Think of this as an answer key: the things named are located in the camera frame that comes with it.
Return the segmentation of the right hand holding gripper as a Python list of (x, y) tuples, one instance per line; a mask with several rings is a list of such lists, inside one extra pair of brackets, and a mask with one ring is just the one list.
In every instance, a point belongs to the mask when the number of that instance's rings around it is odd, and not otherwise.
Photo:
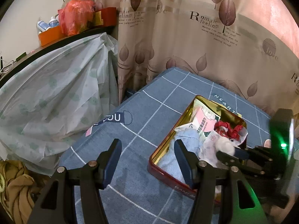
[(267, 139), (267, 140), (265, 140), (265, 142), (264, 142), (264, 147), (266, 147), (266, 148), (271, 148), (271, 140), (270, 139)]

